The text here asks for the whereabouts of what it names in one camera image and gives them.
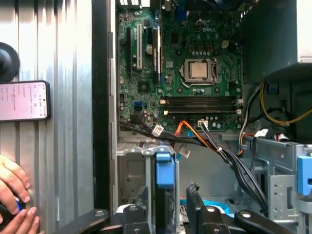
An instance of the cpu socket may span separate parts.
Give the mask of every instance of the cpu socket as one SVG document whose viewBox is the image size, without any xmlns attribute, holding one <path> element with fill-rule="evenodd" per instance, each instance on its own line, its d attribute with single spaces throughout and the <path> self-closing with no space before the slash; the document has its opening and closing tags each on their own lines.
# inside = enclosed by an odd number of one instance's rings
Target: cpu socket
<svg viewBox="0 0 312 234">
<path fill-rule="evenodd" d="M 184 83 L 214 85 L 217 79 L 216 59 L 186 59 L 180 74 Z"/>
</svg>

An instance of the motherboard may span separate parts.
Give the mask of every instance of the motherboard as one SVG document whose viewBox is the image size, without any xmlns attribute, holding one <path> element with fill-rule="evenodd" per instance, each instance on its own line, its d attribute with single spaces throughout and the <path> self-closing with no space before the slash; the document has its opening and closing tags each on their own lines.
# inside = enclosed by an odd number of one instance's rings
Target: motherboard
<svg viewBox="0 0 312 234">
<path fill-rule="evenodd" d="M 241 128 L 238 12 L 124 10 L 118 20 L 120 119 L 139 115 L 168 131 L 181 119 Z"/>
</svg>

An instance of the green motherboard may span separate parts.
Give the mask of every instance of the green motherboard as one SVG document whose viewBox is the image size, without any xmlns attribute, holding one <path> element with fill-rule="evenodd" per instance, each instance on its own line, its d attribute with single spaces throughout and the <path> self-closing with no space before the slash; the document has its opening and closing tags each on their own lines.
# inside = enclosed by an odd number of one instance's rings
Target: green motherboard
<svg viewBox="0 0 312 234">
<path fill-rule="evenodd" d="M 131 116 L 136 113 L 149 126 L 160 124 L 168 131 L 176 129 L 179 119 L 209 120 L 211 131 L 240 128 L 239 112 L 188 113 L 191 108 L 185 108 L 175 115 L 164 111 L 163 105 L 165 97 L 187 97 L 203 102 L 201 98 L 205 97 L 241 96 L 238 12 L 192 12 L 186 20 L 176 20 L 174 11 L 164 10 L 160 17 L 148 9 L 124 10 L 119 12 L 118 20 L 119 117 L 122 120 L 131 122 Z M 155 82 L 153 29 L 157 26 L 161 35 L 161 59 L 159 80 Z"/>
</svg>

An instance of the screw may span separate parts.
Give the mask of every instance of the screw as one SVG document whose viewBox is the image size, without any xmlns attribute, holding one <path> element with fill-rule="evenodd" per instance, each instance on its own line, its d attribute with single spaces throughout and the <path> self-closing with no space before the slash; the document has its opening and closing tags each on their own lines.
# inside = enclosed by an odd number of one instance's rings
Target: screw
<svg viewBox="0 0 312 234">
<path fill-rule="evenodd" d="M 214 209 L 214 208 L 208 208 L 207 211 L 209 211 L 209 212 L 214 212 L 215 209 Z"/>
<path fill-rule="evenodd" d="M 130 211 L 137 211 L 137 207 L 136 206 L 130 206 L 129 210 Z"/>
<path fill-rule="evenodd" d="M 246 211 L 241 212 L 241 215 L 242 215 L 244 218 L 250 218 L 250 217 L 251 217 L 250 213 L 248 213 L 248 212 L 246 212 Z"/>
<path fill-rule="evenodd" d="M 104 211 L 97 211 L 94 215 L 95 215 L 96 217 L 103 216 L 103 215 L 104 215 Z"/>
</svg>

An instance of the ram slot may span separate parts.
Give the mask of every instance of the ram slot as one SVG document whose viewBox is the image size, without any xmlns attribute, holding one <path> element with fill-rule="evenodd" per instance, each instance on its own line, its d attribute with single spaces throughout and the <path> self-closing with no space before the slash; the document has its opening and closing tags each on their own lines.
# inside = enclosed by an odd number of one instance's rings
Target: ram slot
<svg viewBox="0 0 312 234">
<path fill-rule="evenodd" d="M 127 73 L 131 78 L 132 70 L 132 37 L 131 37 L 131 27 L 126 28 L 126 56 L 127 56 Z"/>
<path fill-rule="evenodd" d="M 136 25 L 136 68 L 142 70 L 142 24 Z"/>
<path fill-rule="evenodd" d="M 160 82 L 160 27 L 153 29 L 153 82 Z"/>
<path fill-rule="evenodd" d="M 235 97 L 166 97 L 164 114 L 235 114 Z"/>
</svg>

